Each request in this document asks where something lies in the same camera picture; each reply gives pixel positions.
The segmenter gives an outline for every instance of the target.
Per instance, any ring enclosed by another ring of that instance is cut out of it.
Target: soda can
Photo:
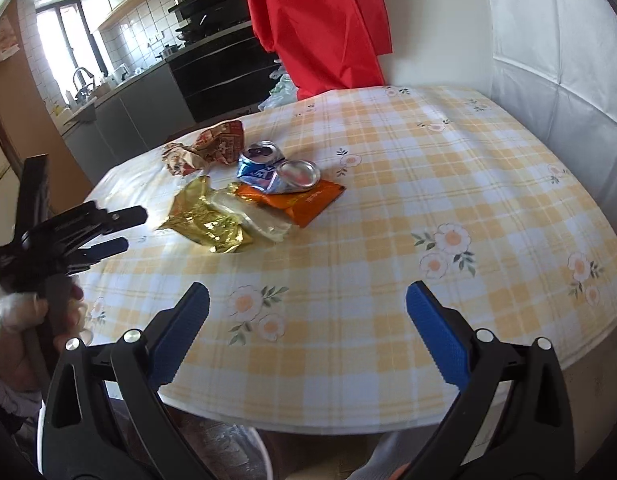
[[[274,142],[253,142],[242,150],[237,161],[237,178],[253,176],[270,180],[273,165],[284,159],[284,154]]]
[[[321,178],[319,168],[308,160],[286,160],[275,168],[266,194],[300,193],[315,187]]]

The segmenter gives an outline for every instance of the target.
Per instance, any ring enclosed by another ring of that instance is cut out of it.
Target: silver bolt
[[[546,339],[545,337],[540,337],[537,340],[537,346],[539,346],[542,350],[550,350],[553,347],[553,344],[550,342],[549,339]]]
[[[66,342],[66,350],[77,350],[79,348],[79,339],[72,337]]]
[[[482,343],[490,343],[493,341],[493,339],[495,339],[495,335],[493,335],[493,332],[491,332],[490,330],[486,330],[485,328],[480,328],[477,331],[477,338]]]
[[[134,343],[135,341],[139,341],[142,333],[139,330],[129,330],[124,334],[124,341],[127,343]]]

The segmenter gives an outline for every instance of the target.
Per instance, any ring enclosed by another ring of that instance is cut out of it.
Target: red cloth
[[[248,0],[248,6],[255,36],[280,56],[298,98],[385,84],[355,0]]]
[[[384,0],[355,0],[373,42],[375,54],[392,54],[393,42]]]

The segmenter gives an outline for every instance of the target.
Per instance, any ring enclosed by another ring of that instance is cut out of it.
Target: blue rubber tip
[[[159,386],[173,381],[208,317],[210,310],[208,289],[201,283],[194,283],[191,289],[180,300],[184,303],[177,309],[175,317],[152,352],[153,367],[148,377],[148,384],[155,391]]]
[[[470,380],[468,353],[431,299],[417,283],[406,292],[406,311],[448,384],[462,392]]]

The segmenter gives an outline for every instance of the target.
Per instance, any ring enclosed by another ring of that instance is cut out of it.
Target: tablecloth
[[[560,161],[467,89],[331,91],[243,117],[347,187],[271,248],[210,254],[170,230],[181,177],[160,150],[111,170],[90,199],[143,205],[130,249],[83,273],[95,343],[143,328],[194,281],[210,315],[165,402],[198,415],[308,433],[441,420],[457,394],[405,313],[424,280],[445,306],[503,341],[550,338],[563,367],[617,324],[617,237]],[[182,138],[188,144],[195,133]],[[215,188],[235,168],[214,166]]]

